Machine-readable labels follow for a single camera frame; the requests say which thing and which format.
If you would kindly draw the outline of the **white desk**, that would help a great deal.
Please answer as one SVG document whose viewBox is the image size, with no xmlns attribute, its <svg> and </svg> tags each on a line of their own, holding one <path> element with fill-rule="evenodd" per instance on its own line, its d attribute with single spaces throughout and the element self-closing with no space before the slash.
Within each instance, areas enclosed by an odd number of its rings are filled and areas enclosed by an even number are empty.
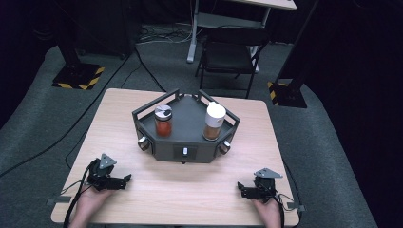
<svg viewBox="0 0 403 228">
<path fill-rule="evenodd" d="M 191 21 L 191 40 L 189 50 L 186 58 L 188 64 L 194 62 L 196 47 L 197 47 L 197 33 L 198 28 L 216 28 L 219 26 L 235 25 L 242 27 L 254 27 L 264 28 L 267 24 L 267 20 L 271 9 L 279 10 L 296 10 L 297 5 L 294 0 L 230 0 L 234 2 L 240 2 L 242 4 L 256 5 L 265 7 L 265 13 L 260 21 L 240 19 L 236 17 L 228 17 L 222 15 L 216 15 L 213 12 L 199 12 L 200 0 L 195 0 L 194 8 L 192 12 Z"/>
</svg>

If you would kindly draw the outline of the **grey table bracket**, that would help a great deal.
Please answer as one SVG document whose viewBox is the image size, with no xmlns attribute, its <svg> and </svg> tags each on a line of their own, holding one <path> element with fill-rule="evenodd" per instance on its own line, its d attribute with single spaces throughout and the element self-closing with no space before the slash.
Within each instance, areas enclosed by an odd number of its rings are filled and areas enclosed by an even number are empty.
<svg viewBox="0 0 403 228">
<path fill-rule="evenodd" d="M 57 203 L 70 203 L 71 197 L 66 196 L 54 196 L 47 199 L 46 205 L 51 206 Z"/>
<path fill-rule="evenodd" d="M 288 209 L 290 209 L 290 210 L 296 209 L 296 210 L 298 210 L 299 212 L 304 212 L 304 211 L 306 211 L 306 208 L 305 208 L 304 205 L 298 204 L 298 203 L 296 203 L 296 202 L 287 202 L 287 207 L 288 207 Z"/>
</svg>

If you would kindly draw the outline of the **dark grey spice rack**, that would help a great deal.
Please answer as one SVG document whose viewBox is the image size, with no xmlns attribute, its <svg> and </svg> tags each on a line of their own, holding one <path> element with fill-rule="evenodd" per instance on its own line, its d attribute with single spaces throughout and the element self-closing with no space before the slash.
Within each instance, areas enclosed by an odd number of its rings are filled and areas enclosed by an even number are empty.
<svg viewBox="0 0 403 228">
<path fill-rule="evenodd" d="M 207 140 L 202 132 L 209 102 L 214 99 L 202 90 L 197 95 L 189 95 L 176 89 L 137 108 L 132 116 L 138 146 L 160 162 L 210 163 L 225 155 L 231 148 L 240 119 L 227 110 L 219 136 L 214 141 Z M 167 137 L 157 134 L 155 109 L 158 105 L 172 108 L 171 134 Z"/>
</svg>

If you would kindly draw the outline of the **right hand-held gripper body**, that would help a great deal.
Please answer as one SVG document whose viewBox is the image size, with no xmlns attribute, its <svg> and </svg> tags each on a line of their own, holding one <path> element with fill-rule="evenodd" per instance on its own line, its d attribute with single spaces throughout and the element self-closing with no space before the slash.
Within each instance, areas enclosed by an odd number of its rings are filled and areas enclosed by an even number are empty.
<svg viewBox="0 0 403 228">
<path fill-rule="evenodd" d="M 269 169 L 262 168 L 254 173 L 254 184 L 258 188 L 258 199 L 266 203 L 277 194 L 276 179 L 281 179 L 282 175 Z"/>
</svg>

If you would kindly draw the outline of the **brown spice bottle white lid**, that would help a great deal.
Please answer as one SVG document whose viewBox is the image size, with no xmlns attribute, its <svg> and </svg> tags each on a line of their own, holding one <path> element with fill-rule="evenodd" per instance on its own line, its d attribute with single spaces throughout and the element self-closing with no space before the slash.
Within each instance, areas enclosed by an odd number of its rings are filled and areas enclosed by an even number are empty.
<svg viewBox="0 0 403 228">
<path fill-rule="evenodd" d="M 205 127 L 202 132 L 208 141 L 214 141 L 219 137 L 225 115 L 226 109 L 221 104 L 209 103 L 206 108 Z"/>
</svg>

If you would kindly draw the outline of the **black equipment box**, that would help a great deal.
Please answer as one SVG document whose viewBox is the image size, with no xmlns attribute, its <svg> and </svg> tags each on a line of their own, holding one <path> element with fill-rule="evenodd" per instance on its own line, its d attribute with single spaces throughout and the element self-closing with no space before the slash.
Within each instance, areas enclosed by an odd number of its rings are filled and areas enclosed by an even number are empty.
<svg viewBox="0 0 403 228">
<path fill-rule="evenodd" d="M 76 0 L 78 53 L 129 56 L 140 36 L 140 0 Z"/>
</svg>

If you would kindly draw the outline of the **person's left hand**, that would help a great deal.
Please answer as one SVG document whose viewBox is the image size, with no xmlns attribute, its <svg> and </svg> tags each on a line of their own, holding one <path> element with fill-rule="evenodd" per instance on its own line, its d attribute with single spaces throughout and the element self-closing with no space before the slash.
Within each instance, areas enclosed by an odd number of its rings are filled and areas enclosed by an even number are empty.
<svg viewBox="0 0 403 228">
<path fill-rule="evenodd" d="M 85 187 L 76 205 L 76 216 L 90 218 L 97 213 L 105 201 L 115 193 L 115 190 L 98 191 L 94 187 Z"/>
</svg>

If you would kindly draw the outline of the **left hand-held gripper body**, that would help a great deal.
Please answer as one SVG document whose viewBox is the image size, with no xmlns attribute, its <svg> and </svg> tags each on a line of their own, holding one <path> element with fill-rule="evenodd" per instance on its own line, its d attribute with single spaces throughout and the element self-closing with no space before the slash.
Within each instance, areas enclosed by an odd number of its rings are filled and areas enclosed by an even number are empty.
<svg viewBox="0 0 403 228">
<path fill-rule="evenodd" d="M 87 182 L 97 190 L 106 189 L 109 181 L 110 173 L 117 162 L 110 158 L 107 154 L 103 153 L 100 159 L 95 159 L 89 165 L 89 175 Z"/>
</svg>

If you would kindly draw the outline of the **red spice jar silver lid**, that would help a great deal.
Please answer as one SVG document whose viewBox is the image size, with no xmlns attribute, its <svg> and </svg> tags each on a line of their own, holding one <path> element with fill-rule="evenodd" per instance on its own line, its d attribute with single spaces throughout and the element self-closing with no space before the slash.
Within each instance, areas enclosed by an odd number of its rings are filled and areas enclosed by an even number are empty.
<svg viewBox="0 0 403 228">
<path fill-rule="evenodd" d="M 158 105 L 154 110 L 156 133 L 168 137 L 172 131 L 172 108 L 167 104 Z"/>
</svg>

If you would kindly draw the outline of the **black folding chair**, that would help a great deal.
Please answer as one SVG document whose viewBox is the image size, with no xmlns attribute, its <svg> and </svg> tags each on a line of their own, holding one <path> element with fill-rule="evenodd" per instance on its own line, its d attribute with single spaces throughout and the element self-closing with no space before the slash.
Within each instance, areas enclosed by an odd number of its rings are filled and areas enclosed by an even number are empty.
<svg viewBox="0 0 403 228">
<path fill-rule="evenodd" d="M 268 45 L 269 33 L 264 28 L 221 26 L 212 28 L 202 44 L 201 58 L 195 76 L 200 76 L 199 89 L 243 90 L 248 98 L 256 74 L 261 51 Z M 249 75 L 246 87 L 217 82 L 204 84 L 205 73 Z"/>
</svg>

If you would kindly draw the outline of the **black stand with striped base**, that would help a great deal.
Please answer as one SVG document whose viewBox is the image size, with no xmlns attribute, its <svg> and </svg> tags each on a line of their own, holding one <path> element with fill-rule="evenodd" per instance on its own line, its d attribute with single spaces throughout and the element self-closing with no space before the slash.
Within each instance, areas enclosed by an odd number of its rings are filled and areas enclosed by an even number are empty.
<svg viewBox="0 0 403 228">
<path fill-rule="evenodd" d="M 104 68 L 80 61 L 64 25 L 61 9 L 56 0 L 47 0 L 53 18 L 55 41 L 65 60 L 65 65 L 53 79 L 52 85 L 62 88 L 90 90 L 99 81 Z"/>
<path fill-rule="evenodd" d="M 308 45 L 308 33 L 310 30 L 310 22 L 315 15 L 319 0 L 315 0 L 306 21 L 298 34 L 296 43 L 287 57 L 278 77 L 274 82 L 269 82 L 270 98 L 273 105 L 290 106 L 298 108 L 306 108 L 307 104 L 301 94 L 301 88 L 307 78 L 309 66 L 312 60 L 308 55 L 303 57 L 306 49 L 310 49 Z M 283 75 L 287 71 L 294 71 L 292 80 L 289 84 L 280 83 Z"/>
</svg>

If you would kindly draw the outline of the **person's right hand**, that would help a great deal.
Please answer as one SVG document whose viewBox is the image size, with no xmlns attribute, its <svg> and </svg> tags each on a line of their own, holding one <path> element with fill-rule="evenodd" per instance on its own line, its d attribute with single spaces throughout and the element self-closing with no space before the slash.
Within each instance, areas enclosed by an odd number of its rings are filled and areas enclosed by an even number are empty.
<svg viewBox="0 0 403 228">
<path fill-rule="evenodd" d="M 274 199 L 269 199 L 266 203 L 252 199 L 252 203 L 257 209 L 265 228 L 281 228 L 280 210 L 278 203 Z"/>
</svg>

